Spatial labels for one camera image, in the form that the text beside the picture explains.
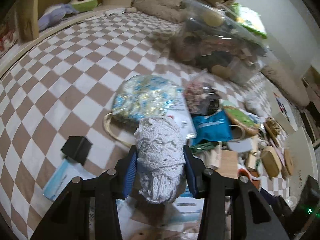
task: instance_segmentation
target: black square object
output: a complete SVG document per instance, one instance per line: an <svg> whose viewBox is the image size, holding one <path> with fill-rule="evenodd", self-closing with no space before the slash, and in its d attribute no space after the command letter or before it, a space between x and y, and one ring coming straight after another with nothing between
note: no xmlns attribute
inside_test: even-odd
<svg viewBox="0 0 320 240"><path fill-rule="evenodd" d="M83 166L91 145L92 143L84 136L69 136L61 151Z"/></svg>

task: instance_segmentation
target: white cloth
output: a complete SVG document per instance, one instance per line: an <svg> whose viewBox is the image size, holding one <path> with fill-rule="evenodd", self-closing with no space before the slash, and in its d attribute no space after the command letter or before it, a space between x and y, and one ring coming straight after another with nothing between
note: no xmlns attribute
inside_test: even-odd
<svg viewBox="0 0 320 240"><path fill-rule="evenodd" d="M259 102L259 100L255 96L250 95L246 98L246 100L244 102L245 108L249 112L256 114L259 117L263 117L266 115L266 113L262 110L261 104L258 102Z"/></svg>
<svg viewBox="0 0 320 240"><path fill-rule="evenodd" d="M134 137L140 194L154 204L173 202L186 187L180 128L171 117L143 118Z"/></svg>

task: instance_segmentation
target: checkered bedspread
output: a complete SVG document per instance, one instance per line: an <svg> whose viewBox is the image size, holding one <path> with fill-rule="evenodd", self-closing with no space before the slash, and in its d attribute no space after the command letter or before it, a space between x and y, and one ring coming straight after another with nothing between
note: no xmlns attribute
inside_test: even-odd
<svg viewBox="0 0 320 240"><path fill-rule="evenodd" d="M170 36L176 28L140 12L86 21L38 44L2 79L0 212L19 239L30 239L52 204L42 189L60 165L60 149L69 135L87 136L93 143L84 167L95 175L128 153L102 127L123 81L156 74L184 85L199 72L171 58ZM269 81L262 74L245 87L209 78L223 99L243 108L245 95L254 93L270 114L264 91ZM111 130L133 142L123 126L112 122ZM275 195L289 194L281 177L264 174L262 186Z"/></svg>

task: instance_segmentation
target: pillow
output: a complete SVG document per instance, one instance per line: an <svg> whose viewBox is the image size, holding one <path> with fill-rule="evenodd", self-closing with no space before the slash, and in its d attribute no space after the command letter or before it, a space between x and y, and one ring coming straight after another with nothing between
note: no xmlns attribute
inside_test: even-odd
<svg viewBox="0 0 320 240"><path fill-rule="evenodd" d="M306 107L310 100L301 80L295 78L292 71L281 62L273 62L261 71L284 96L298 107Z"/></svg>
<svg viewBox="0 0 320 240"><path fill-rule="evenodd" d="M137 10L157 16L161 19L179 23L184 20L183 10L180 9L182 0L134 0Z"/></svg>

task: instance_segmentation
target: purple plush toy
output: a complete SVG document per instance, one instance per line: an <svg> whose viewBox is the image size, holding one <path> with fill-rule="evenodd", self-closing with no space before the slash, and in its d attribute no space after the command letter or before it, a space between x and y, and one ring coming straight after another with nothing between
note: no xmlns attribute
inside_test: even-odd
<svg viewBox="0 0 320 240"><path fill-rule="evenodd" d="M38 20L39 30L42 31L59 22L66 14L77 14L79 11L73 8L71 4L59 3L52 5L44 11L44 14Z"/></svg>

